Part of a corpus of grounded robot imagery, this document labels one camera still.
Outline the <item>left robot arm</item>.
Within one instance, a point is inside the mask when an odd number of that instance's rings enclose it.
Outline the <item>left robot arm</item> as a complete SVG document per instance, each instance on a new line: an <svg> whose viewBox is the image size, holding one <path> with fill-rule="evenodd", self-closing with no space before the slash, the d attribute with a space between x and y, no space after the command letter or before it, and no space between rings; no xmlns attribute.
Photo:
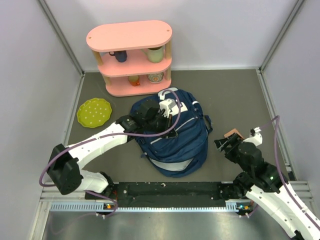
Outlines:
<svg viewBox="0 0 320 240"><path fill-rule="evenodd" d="M91 191L109 198L114 191L112 179L102 172L84 167L105 152L126 144L134 137L158 137L175 133L181 114L179 100L144 101L137 110L124 115L105 130L77 144L57 145L51 155L47 174L62 195L75 191Z"/></svg>

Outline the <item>navy blue student backpack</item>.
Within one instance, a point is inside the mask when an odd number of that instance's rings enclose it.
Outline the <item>navy blue student backpack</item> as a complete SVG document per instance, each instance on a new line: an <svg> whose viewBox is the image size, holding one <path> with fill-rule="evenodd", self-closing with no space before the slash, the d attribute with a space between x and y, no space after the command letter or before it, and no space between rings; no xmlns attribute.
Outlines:
<svg viewBox="0 0 320 240"><path fill-rule="evenodd" d="M180 178L198 170L206 161L212 121L190 93L171 87L180 101L181 113L174 130L176 137L136 137L150 163L164 176Z"/></svg>

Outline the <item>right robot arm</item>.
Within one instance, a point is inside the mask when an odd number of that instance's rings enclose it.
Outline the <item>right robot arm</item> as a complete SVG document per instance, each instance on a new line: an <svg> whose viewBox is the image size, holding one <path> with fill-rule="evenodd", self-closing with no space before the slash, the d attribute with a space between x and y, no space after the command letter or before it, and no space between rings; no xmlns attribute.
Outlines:
<svg viewBox="0 0 320 240"><path fill-rule="evenodd" d="M255 202L292 240L320 238L319 218L299 198L282 172L264 160L258 148L263 143L258 127L251 129L248 138L234 129L214 143L227 160L242 169L231 184L219 186L222 199L247 198Z"/></svg>

